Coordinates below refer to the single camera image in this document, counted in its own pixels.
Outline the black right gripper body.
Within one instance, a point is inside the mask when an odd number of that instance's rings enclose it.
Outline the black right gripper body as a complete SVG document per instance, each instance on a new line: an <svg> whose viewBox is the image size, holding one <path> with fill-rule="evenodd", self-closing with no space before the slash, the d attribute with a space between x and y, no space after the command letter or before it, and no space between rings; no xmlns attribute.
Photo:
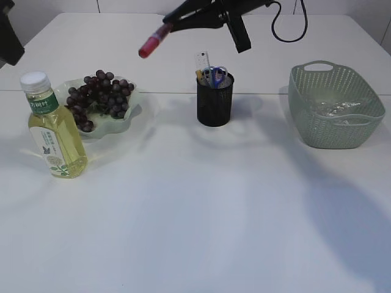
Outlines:
<svg viewBox="0 0 391 293"><path fill-rule="evenodd" d="M242 16L262 6L270 6L272 1L267 0L226 0L214 1L211 11L214 17L225 15Z"/></svg>

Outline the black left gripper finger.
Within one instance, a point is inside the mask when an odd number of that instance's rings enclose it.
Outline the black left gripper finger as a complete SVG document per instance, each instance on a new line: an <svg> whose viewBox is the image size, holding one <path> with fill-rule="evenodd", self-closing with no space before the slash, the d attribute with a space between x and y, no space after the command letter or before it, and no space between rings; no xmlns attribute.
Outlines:
<svg viewBox="0 0 391 293"><path fill-rule="evenodd" d="M1 0L1 61L12 66L15 66L25 53L8 17L14 5L12 0Z"/></svg>

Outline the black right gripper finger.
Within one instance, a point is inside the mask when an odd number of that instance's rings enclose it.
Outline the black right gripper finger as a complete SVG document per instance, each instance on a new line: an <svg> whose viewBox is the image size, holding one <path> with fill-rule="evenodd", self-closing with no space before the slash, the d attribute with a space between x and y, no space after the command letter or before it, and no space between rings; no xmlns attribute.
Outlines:
<svg viewBox="0 0 391 293"><path fill-rule="evenodd" d="M219 29L225 23L225 9L221 1L188 0L163 18L172 25L172 32L187 29Z"/></svg>
<svg viewBox="0 0 391 293"><path fill-rule="evenodd" d="M242 16L227 12L227 26L238 53L251 49L251 42Z"/></svg>

